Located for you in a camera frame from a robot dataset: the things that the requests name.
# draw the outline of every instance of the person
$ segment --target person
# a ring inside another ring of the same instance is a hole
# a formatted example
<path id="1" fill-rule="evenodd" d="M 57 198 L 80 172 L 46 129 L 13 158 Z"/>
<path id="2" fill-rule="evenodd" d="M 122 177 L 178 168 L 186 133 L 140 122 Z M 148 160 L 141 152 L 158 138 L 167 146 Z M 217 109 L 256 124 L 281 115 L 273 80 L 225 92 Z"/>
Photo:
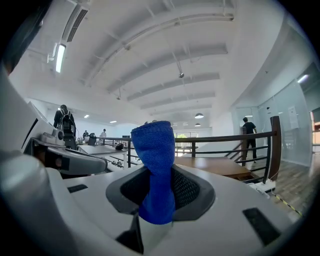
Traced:
<path id="1" fill-rule="evenodd" d="M 243 121 L 244 121 L 244 125 L 242 127 L 245 127 L 246 134 L 254 134 L 254 132 L 257 133 L 257 128 L 253 122 L 248 122 L 247 117 L 245 117 L 243 119 Z M 250 145 L 251 145 L 251 148 L 256 148 L 256 139 L 255 138 L 248 139 L 246 141 L 246 148 L 247 149 L 249 148 Z M 257 150 L 254 149 L 253 150 L 253 159 L 256 159 L 256 158 L 257 158 Z"/>
<path id="2" fill-rule="evenodd" d="M 103 132 L 101 132 L 100 137 L 103 137 L 103 138 L 107 137 L 106 129 L 103 129 Z"/>
<path id="3" fill-rule="evenodd" d="M 85 139 L 85 137 L 88 137 L 88 136 L 89 136 L 89 133 L 87 132 L 87 130 L 85 130 L 83 133 L 83 139 Z"/>
<path id="4" fill-rule="evenodd" d="M 60 110 L 57 110 L 55 112 L 55 115 L 54 115 L 54 123 L 53 123 L 53 127 L 54 128 L 58 128 L 58 125 L 59 123 L 61 122 L 61 118 L 64 117 L 64 115 L 67 115 L 68 114 L 68 109 L 67 109 L 67 106 L 66 105 L 61 105 L 60 106 Z M 74 129 L 73 129 L 73 136 L 76 137 L 76 124 L 75 124 L 75 119 L 74 119 L 74 116 L 70 113 L 70 120 L 71 120 L 71 123 L 74 125 Z"/>

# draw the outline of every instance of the air vent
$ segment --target air vent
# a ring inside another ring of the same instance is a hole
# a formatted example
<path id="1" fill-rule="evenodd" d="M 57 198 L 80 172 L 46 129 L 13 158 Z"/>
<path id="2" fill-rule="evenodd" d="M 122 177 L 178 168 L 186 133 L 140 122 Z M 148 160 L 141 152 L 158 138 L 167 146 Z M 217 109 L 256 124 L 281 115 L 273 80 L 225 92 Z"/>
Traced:
<path id="1" fill-rule="evenodd" d="M 70 34 L 68 36 L 68 39 L 66 40 L 67 42 L 71 42 L 72 39 L 74 38 L 75 36 L 75 33 L 81 23 L 81 21 L 83 20 L 83 18 L 85 17 L 85 15 L 87 14 L 87 10 L 85 9 L 82 9 L 78 15 L 78 17 L 75 19 L 74 23 L 73 23 L 73 26 L 71 28 L 71 31 L 70 31 Z"/>

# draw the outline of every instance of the white table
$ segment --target white table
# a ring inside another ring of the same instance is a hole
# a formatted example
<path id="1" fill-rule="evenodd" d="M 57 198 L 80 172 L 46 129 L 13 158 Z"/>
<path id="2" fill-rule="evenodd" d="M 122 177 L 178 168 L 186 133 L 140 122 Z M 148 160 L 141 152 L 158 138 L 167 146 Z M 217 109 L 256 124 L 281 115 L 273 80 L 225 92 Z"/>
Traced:
<path id="1" fill-rule="evenodd" d="M 116 155 L 123 155 L 123 167 L 124 169 L 128 168 L 128 157 L 127 157 L 127 149 L 116 150 L 107 145 L 79 145 L 79 152 L 86 153 L 93 156 L 100 157 L 111 157 Z"/>

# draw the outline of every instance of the yellow warning stripe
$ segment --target yellow warning stripe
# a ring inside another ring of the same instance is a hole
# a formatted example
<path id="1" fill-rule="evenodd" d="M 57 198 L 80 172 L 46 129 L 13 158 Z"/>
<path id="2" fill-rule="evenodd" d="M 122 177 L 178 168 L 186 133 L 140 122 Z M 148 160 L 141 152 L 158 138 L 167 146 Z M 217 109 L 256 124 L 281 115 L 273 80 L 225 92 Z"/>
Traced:
<path id="1" fill-rule="evenodd" d="M 277 199 L 279 199 L 280 201 L 282 201 L 286 206 L 289 206 L 292 210 L 294 210 L 297 214 L 299 214 L 301 217 L 303 217 L 303 214 L 296 210 L 293 206 L 291 206 L 290 204 L 288 204 L 285 200 L 281 199 L 278 195 L 273 194 Z"/>

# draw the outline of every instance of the black pants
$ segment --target black pants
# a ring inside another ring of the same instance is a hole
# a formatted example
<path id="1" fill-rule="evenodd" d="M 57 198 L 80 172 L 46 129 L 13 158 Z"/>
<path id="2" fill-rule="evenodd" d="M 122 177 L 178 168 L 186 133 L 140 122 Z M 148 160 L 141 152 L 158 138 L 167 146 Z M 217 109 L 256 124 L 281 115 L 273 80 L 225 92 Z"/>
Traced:
<path id="1" fill-rule="evenodd" d="M 256 147 L 256 140 L 255 139 L 248 139 L 246 141 L 246 148 L 248 149 L 249 146 L 251 144 L 251 148 L 255 148 Z M 254 149 L 253 150 L 253 159 L 256 159 L 257 158 L 257 150 Z"/>

